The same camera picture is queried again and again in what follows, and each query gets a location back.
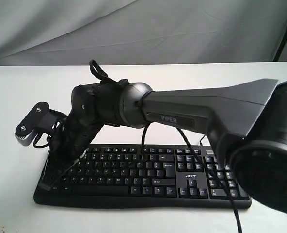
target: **gray fabric backdrop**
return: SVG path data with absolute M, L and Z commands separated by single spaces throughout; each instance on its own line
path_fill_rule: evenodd
M 271 61 L 286 25 L 287 0 L 137 0 L 0 65 Z

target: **black keyboard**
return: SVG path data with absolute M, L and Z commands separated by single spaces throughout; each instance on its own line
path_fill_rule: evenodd
M 237 208 L 251 198 L 221 169 L 211 147 L 193 146 L 201 161 L 229 188 Z M 187 146 L 91 144 L 86 155 L 50 191 L 37 188 L 38 204 L 80 208 L 216 207 L 231 208 L 226 193 Z

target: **acer logo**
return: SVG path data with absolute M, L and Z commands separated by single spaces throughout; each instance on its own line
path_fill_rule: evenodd
M 194 178 L 196 175 L 186 175 L 186 178 Z

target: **table surface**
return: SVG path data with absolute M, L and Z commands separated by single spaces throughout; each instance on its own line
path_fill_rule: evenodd
M 287 80 L 287 63 L 104 66 L 115 80 L 145 82 L 154 90 L 221 87 L 262 78 Z M 33 193 L 47 149 L 23 147 L 14 138 L 16 125 L 40 101 L 68 113 L 71 91 L 79 84 L 96 83 L 88 66 L 0 67 L 0 232 L 237 232 L 232 210 L 154 208 L 96 210 L 37 205 Z M 95 143 L 139 144 L 142 130 L 104 127 Z M 197 145 L 200 134 L 186 132 Z M 184 142 L 171 127 L 152 124 L 148 144 Z M 280 233 L 287 230 L 287 215 L 253 200 L 239 211 L 244 233 Z

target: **robotic arm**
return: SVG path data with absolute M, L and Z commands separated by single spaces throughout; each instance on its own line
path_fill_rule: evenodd
M 155 92 L 145 83 L 110 79 L 95 61 L 100 83 L 79 85 L 69 115 L 40 102 L 16 128 L 16 138 L 34 146 L 43 133 L 51 169 L 63 173 L 104 124 L 142 128 L 158 122 L 207 135 L 220 165 L 230 164 L 254 199 L 287 213 L 287 83 L 262 79 L 225 88 Z

